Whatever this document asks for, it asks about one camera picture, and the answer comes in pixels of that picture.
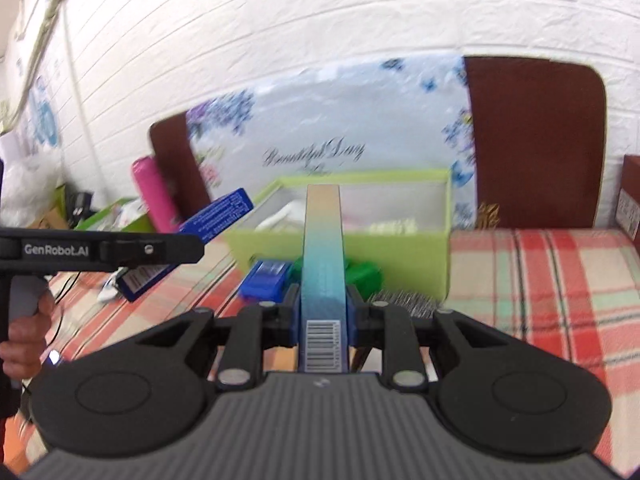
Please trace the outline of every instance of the cable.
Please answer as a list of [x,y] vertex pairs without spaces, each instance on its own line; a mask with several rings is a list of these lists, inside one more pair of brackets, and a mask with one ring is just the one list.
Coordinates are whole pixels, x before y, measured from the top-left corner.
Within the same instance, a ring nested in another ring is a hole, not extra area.
[[[49,343],[47,344],[47,349],[49,349],[51,345],[53,345],[53,343],[55,342],[56,338],[58,337],[58,334],[60,333],[60,329],[62,328],[62,322],[65,319],[65,307],[64,305],[60,304],[60,302],[64,300],[65,296],[69,293],[69,291],[72,288],[74,288],[79,278],[80,278],[80,272],[77,272],[75,276],[69,276],[66,279],[65,284],[60,289],[59,293],[56,295],[56,305],[58,304],[60,305],[60,321],[58,322],[58,328],[56,329],[56,333],[53,335],[53,338],[51,339],[51,341],[49,341]],[[71,285],[69,286],[69,288],[66,289],[66,286],[68,285],[69,282],[71,282]]]
[[[62,286],[62,288],[58,291],[58,293],[56,294],[56,304],[58,304],[60,301],[62,301],[64,299],[64,297],[68,294],[68,292],[74,287],[74,285],[76,284],[76,282],[78,281],[78,278],[80,277],[80,272],[76,272],[75,275],[73,276],[69,276],[66,279],[65,284]],[[69,288],[66,288],[66,286],[69,284],[69,282],[71,282],[73,280],[73,283],[71,283],[71,286]]]

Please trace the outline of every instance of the round pad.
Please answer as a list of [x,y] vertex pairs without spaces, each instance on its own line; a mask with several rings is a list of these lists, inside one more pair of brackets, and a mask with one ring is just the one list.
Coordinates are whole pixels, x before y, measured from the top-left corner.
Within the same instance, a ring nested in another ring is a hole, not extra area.
[[159,449],[198,420],[201,380],[164,348],[132,345],[128,359],[102,351],[64,363],[31,397],[31,413],[51,447],[120,458]]
[[592,450],[609,420],[606,388],[551,355],[483,349],[440,384],[442,414],[462,436],[516,459]]
[[103,415],[129,413],[151,397],[151,384],[132,372],[106,372],[80,384],[76,399],[90,412]]
[[540,415],[557,410],[566,400],[566,390],[553,377],[539,372],[515,372],[496,379],[494,397],[515,413]]

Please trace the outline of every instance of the barcode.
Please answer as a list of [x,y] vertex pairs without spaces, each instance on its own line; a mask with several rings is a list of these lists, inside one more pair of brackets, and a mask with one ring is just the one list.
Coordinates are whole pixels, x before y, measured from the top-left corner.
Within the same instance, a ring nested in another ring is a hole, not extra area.
[[122,277],[130,290],[135,294],[143,288],[148,282],[154,279],[158,274],[163,272],[168,266],[154,265],[142,266],[137,269],[128,270]]
[[305,372],[340,373],[340,321],[306,322]]

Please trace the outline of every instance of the red plaid fabric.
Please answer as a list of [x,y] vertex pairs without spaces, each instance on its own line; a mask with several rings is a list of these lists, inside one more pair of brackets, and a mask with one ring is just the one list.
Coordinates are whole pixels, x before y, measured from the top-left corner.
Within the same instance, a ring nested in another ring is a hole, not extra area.
[[640,265],[617,231],[456,233],[447,305],[594,373],[613,412],[596,450],[640,464]]
[[[595,373],[613,398],[596,453],[631,473],[640,463],[640,260],[631,243],[617,231],[496,230],[455,232],[450,245],[447,306]],[[135,303],[97,304],[104,277],[83,275],[64,300],[53,347],[75,359],[197,305],[234,316],[243,306],[241,278],[220,242]],[[63,283],[56,279],[54,291]],[[292,369],[294,359],[295,351],[277,349],[266,352],[264,365]],[[33,428],[23,429],[34,460],[44,447]]]

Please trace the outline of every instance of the screw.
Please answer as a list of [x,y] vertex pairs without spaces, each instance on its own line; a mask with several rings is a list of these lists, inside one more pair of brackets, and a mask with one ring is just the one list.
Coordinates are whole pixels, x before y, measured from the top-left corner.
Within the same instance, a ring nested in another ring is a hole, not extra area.
[[416,388],[424,382],[424,375],[414,370],[402,370],[394,374],[394,383],[401,388]]
[[226,386],[242,386],[251,379],[251,374],[242,368],[227,368],[218,374],[218,380]]

